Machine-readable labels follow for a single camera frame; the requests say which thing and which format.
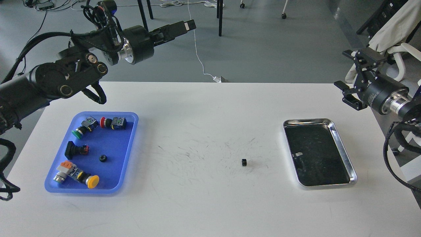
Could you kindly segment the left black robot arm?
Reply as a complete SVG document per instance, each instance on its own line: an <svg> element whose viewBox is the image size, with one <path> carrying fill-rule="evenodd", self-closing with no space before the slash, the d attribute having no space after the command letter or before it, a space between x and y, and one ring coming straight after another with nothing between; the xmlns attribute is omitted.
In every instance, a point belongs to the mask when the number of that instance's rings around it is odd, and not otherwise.
<svg viewBox="0 0 421 237"><path fill-rule="evenodd" d="M134 65L154 55L154 48L196 29L193 19L164 25L148 31L146 24L122 29L115 17L117 4L113 0L82 6L84 16L96 26L95 31L83 34L48 32L27 42L12 69L1 82L1 134L15 127L21 120L51 101L67 99L79 92L98 104L107 101L99 80L108 72L91 50L99 49L114 66L120 60ZM29 73L15 75L26 55L40 42L53 37L69 37L71 46L59 52L54 63L35 66Z"/></svg>

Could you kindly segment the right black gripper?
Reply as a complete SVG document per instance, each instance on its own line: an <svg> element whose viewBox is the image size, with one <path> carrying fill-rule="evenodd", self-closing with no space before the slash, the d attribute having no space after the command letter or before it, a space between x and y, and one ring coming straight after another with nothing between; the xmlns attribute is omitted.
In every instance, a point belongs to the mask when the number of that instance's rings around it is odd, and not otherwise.
<svg viewBox="0 0 421 237"><path fill-rule="evenodd" d="M408 95L409 88L404 84L378 77L377 68L386 62L386 57L379 52L367 47L358 51L345 50L342 54L351 59L355 66L353 88L343 81L334 82L334 86L342 91L342 101L353 109L359 111L369 106L379 114L386 115L392 111L390 105L394 98ZM360 91L364 91L362 100L353 96Z"/></svg>

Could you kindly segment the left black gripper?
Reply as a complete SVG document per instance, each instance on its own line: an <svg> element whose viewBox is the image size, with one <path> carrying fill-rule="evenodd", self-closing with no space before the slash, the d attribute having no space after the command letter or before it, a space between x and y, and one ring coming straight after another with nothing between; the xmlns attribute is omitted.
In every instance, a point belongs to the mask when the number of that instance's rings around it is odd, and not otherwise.
<svg viewBox="0 0 421 237"><path fill-rule="evenodd" d="M196 29L195 21L179 21L167 24L151 32L137 25L122 31L123 47L118 52L119 60L134 65L154 55L154 47L174 40L176 37Z"/></svg>

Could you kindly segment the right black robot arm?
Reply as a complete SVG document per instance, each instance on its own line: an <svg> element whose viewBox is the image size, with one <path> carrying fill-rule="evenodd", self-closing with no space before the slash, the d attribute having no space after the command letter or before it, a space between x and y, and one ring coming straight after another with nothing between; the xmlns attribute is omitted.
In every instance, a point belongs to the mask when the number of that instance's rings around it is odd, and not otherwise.
<svg viewBox="0 0 421 237"><path fill-rule="evenodd" d="M410 131L420 137L420 100L409 100L408 87L377 70L386 58L373 49L345 50L342 54L353 60L357 72L352 88L343 81L334 83L342 91L342 101L357 111L371 107L381 115L397 114L403 125L395 127L396 140L404 149L420 153L420 148L409 144L402 134Z"/></svg>

